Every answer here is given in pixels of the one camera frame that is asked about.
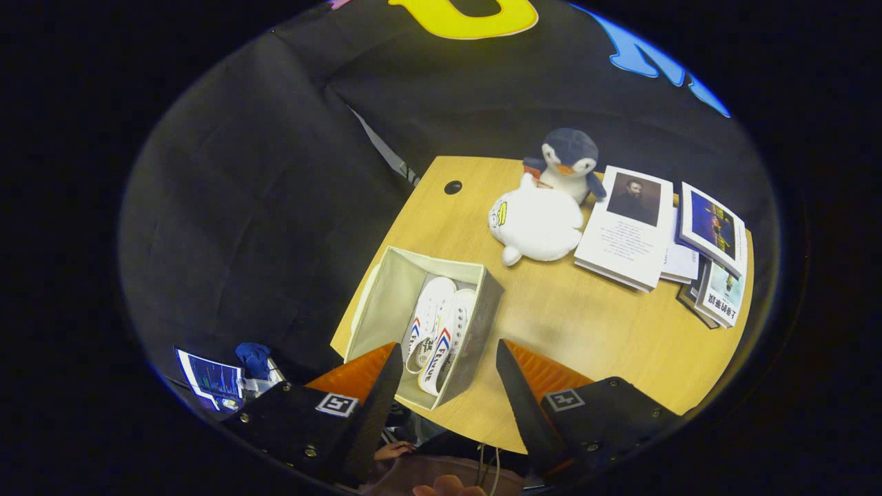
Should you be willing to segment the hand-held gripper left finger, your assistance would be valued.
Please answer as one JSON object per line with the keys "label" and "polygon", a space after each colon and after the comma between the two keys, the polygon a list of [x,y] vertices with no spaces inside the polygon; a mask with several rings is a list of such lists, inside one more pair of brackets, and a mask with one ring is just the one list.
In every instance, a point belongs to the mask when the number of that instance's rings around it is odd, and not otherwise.
{"label": "hand-held gripper left finger", "polygon": [[355,486],[373,467],[402,368],[400,343],[385,343],[305,385],[272,386],[223,429],[300,474]]}

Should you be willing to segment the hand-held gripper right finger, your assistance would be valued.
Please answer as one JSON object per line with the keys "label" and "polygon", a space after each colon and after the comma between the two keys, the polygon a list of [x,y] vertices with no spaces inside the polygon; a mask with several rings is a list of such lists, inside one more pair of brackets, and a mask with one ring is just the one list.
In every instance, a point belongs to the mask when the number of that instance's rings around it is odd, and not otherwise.
{"label": "hand-held gripper right finger", "polygon": [[608,470],[681,424],[621,377],[589,379],[510,339],[499,341],[495,369],[529,464],[548,483]]}

